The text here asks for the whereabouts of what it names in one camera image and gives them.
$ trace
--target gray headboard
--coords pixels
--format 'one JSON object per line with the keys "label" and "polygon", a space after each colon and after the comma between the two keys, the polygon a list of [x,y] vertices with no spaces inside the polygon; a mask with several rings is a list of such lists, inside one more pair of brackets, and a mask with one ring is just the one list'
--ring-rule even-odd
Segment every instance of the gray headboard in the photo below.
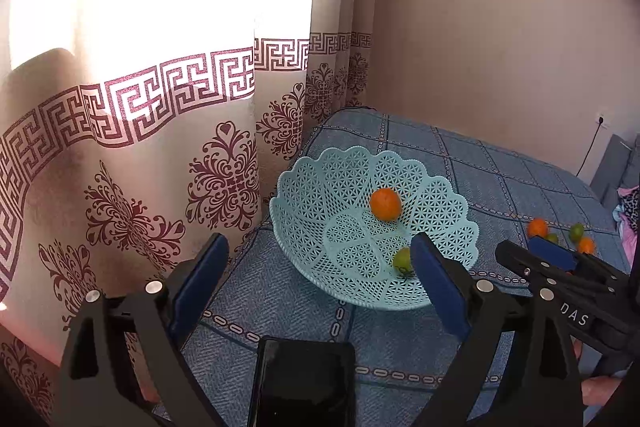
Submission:
{"label": "gray headboard", "polygon": [[613,210],[618,204],[618,187],[635,187],[640,177],[640,134],[634,144],[613,135],[598,166],[591,189],[602,206]]}

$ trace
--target power outlet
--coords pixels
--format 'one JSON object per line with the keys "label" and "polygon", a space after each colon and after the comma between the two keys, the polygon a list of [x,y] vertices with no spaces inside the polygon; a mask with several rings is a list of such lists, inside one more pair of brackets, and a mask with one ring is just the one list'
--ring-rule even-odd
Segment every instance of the power outlet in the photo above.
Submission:
{"label": "power outlet", "polygon": [[601,110],[596,113],[596,123],[600,123],[600,118],[602,118],[602,126],[605,129],[611,127],[611,114],[608,110]]}

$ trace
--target beige curtain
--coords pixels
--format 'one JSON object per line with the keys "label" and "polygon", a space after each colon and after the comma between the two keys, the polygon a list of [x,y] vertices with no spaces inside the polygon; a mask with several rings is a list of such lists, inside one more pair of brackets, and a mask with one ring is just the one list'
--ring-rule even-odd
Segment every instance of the beige curtain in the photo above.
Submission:
{"label": "beige curtain", "polygon": [[212,232],[235,256],[305,111],[319,121],[363,100],[372,10],[0,0],[0,360],[44,418],[89,290],[139,290]]}

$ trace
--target orange fruit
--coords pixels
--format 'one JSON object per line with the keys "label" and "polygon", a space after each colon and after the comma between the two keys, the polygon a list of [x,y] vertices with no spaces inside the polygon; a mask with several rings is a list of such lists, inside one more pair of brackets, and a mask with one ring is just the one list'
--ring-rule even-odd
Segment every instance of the orange fruit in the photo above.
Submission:
{"label": "orange fruit", "polygon": [[591,237],[583,237],[578,243],[577,251],[593,255],[596,253],[596,244]]}
{"label": "orange fruit", "polygon": [[545,220],[541,217],[531,219],[529,226],[527,227],[527,236],[534,237],[539,235],[540,237],[546,237],[549,233],[549,227],[546,225]]}
{"label": "orange fruit", "polygon": [[392,188],[379,188],[369,200],[371,212],[380,221],[395,221],[402,213],[400,196]]}

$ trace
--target silver rivet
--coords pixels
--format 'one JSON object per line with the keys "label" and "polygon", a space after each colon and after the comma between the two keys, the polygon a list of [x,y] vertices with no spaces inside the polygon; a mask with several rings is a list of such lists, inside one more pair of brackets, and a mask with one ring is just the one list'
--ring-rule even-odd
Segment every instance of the silver rivet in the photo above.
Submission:
{"label": "silver rivet", "polygon": [[545,301],[552,301],[555,297],[549,288],[542,288],[542,290],[540,290],[540,296],[545,299]]}
{"label": "silver rivet", "polygon": [[494,291],[494,284],[487,279],[481,279],[476,283],[476,288],[478,288],[482,293],[489,293]]}
{"label": "silver rivet", "polygon": [[151,281],[146,283],[145,291],[147,293],[158,293],[162,289],[162,283],[160,281]]}
{"label": "silver rivet", "polygon": [[91,290],[84,296],[84,300],[87,302],[95,302],[100,298],[100,292],[98,290]]}

